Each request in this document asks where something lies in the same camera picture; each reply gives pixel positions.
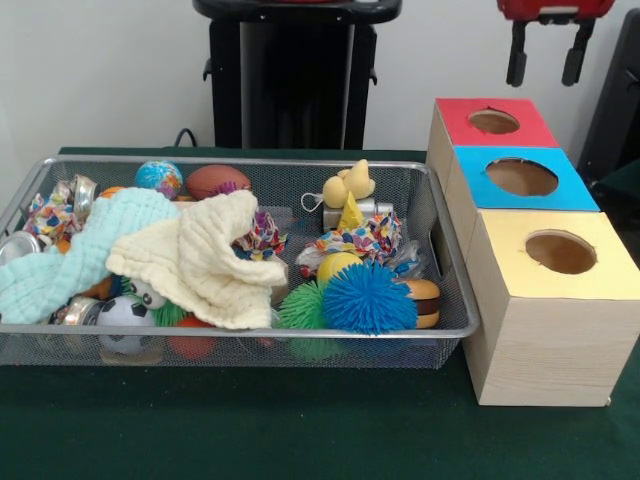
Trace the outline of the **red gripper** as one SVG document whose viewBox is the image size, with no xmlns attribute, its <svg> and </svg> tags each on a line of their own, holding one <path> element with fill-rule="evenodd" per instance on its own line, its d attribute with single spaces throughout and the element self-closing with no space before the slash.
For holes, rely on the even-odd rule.
<svg viewBox="0 0 640 480">
<path fill-rule="evenodd" d="M 574 44 L 568 50 L 561 82 L 571 87 L 579 82 L 587 46 L 595 28 L 595 20 L 608 13 L 614 0 L 498 0 L 499 11 L 512 20 L 512 42 L 506 83 L 518 88 L 526 70 L 527 54 L 524 50 L 526 27 L 529 22 L 577 22 L 579 26 Z"/>
</svg>

